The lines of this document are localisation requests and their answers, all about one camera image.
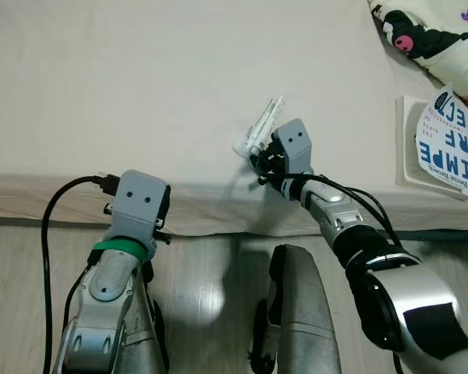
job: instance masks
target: white fabric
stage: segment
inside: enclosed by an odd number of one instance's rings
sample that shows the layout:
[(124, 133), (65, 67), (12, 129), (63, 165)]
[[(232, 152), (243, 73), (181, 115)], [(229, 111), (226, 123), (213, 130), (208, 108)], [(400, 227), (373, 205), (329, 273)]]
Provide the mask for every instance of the white fabric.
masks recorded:
[[(357, 0), (0, 0), (0, 217), (133, 168), (172, 185), (169, 232), (315, 233), (231, 149), (280, 93), (318, 174), (375, 194), (399, 230), (468, 229), (468, 202), (395, 186), (399, 84)], [(104, 201), (80, 187), (54, 219), (108, 221)]]
[[(468, 21), (462, 16), (468, 12), (468, 0), (369, 0), (371, 9), (381, 8), (374, 14), (385, 21), (389, 12), (401, 11), (410, 18), (414, 26), (420, 25), (425, 30), (445, 31), (457, 35), (468, 35)], [(393, 44), (395, 35), (403, 34), (403, 31), (395, 32), (395, 25), (385, 22), (383, 31), (387, 34), (388, 42)], [(426, 41), (418, 35), (414, 38), (414, 46), (417, 43), (426, 44)], [(418, 64), (439, 78), (444, 83), (452, 83), (454, 91), (468, 103), (468, 38), (459, 40), (444, 51), (433, 57), (413, 58)]]

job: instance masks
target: mattress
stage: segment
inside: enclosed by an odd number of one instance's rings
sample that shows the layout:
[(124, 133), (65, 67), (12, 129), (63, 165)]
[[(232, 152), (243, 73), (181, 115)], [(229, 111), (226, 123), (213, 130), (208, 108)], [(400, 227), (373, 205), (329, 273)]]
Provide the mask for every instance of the mattress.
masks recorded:
[[(432, 94), (420, 76), (365, 0), (0, 0), (0, 217), (131, 168), (172, 186), (173, 234), (318, 233), (231, 149), (283, 94), (278, 124), (303, 120), (318, 174), (375, 194), (398, 230), (468, 229), (468, 201), (395, 185), (395, 99)], [(106, 201), (81, 186), (53, 219), (108, 222)]]

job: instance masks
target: cable connector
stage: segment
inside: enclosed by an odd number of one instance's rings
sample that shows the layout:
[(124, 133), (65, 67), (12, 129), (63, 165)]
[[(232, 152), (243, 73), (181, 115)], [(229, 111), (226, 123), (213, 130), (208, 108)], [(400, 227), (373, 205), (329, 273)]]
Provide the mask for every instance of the cable connector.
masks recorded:
[(97, 184), (101, 187), (103, 193), (111, 196), (116, 196), (116, 191), (118, 190), (119, 185), (119, 179), (120, 177), (117, 177), (116, 175), (108, 174), (104, 177), (101, 177), (100, 181)]

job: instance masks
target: white bed sheet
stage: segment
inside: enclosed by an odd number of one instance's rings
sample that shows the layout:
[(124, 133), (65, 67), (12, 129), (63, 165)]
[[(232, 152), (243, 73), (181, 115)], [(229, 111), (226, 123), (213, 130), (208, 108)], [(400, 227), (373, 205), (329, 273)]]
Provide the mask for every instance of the white bed sheet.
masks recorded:
[[(0, 217), (133, 168), (172, 185), (171, 233), (316, 233), (231, 150), (281, 93), (316, 172), (375, 194), (396, 229), (468, 229), (468, 201), (395, 186), (393, 65), (365, 1), (0, 0)], [(54, 219), (107, 222), (107, 200), (80, 187)]]

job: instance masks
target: green ring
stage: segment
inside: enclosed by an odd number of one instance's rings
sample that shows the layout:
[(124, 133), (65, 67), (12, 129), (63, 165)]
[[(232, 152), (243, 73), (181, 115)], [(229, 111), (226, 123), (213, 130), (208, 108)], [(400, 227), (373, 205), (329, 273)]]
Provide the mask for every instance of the green ring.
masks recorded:
[(144, 247), (138, 243), (126, 239), (113, 239), (95, 243), (94, 250), (105, 251), (106, 249), (115, 249), (118, 251), (129, 253), (135, 256), (140, 263), (144, 263), (147, 259), (147, 252)]

